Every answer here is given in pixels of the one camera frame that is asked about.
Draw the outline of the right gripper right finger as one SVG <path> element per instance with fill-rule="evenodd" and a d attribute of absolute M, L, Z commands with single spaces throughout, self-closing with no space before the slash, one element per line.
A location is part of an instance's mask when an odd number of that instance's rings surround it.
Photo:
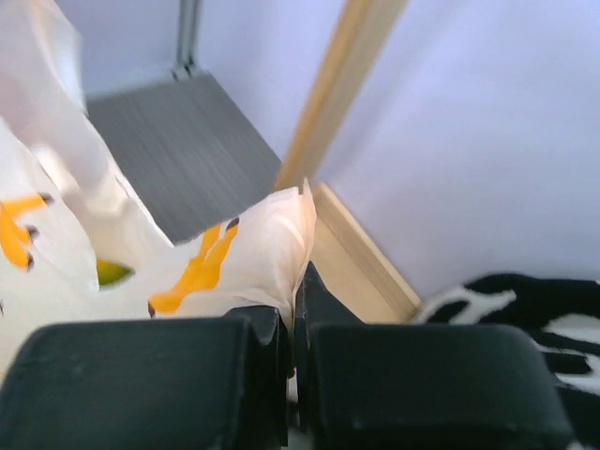
<path fill-rule="evenodd" d="M 367 324 L 310 266 L 296 296 L 301 429 L 316 449 L 564 449 L 542 354 L 505 325 Z"/>

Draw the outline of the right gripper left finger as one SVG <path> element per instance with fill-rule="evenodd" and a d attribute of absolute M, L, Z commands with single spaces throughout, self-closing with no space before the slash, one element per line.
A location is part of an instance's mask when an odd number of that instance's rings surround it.
<path fill-rule="evenodd" d="M 54 324 L 1 389 L 5 449 L 279 449 L 288 332 L 272 307 L 221 317 Z"/>

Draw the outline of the banana print plastic bag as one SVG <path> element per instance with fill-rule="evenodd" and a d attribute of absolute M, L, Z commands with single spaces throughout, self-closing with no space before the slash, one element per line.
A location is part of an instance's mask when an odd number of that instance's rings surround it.
<path fill-rule="evenodd" d="M 89 121 L 80 41 L 53 1 L 1 5 L 1 366 L 55 323 L 217 317 L 293 323 L 313 247 L 309 186 L 173 244 Z M 98 285 L 97 259 L 134 273 Z"/>

